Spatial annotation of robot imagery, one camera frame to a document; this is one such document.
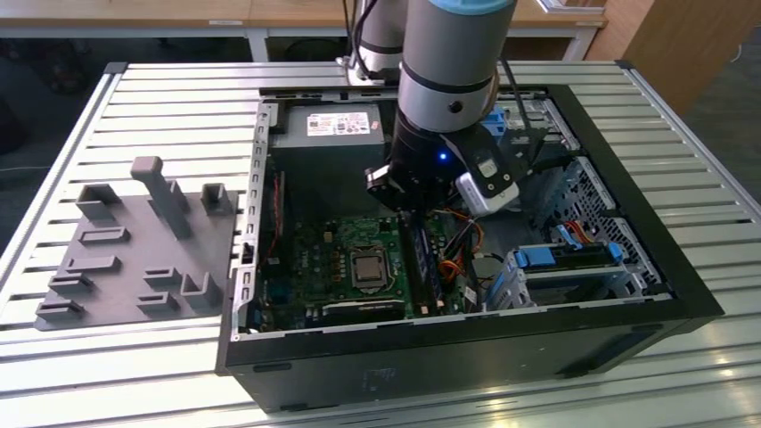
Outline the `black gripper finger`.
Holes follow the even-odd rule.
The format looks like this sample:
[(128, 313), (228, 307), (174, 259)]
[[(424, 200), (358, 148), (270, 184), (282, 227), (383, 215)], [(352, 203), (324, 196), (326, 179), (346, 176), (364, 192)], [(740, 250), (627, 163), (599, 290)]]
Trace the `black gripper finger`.
[(407, 193), (392, 179), (391, 166), (366, 169), (364, 177), (367, 192), (380, 204), (394, 211), (407, 210)]

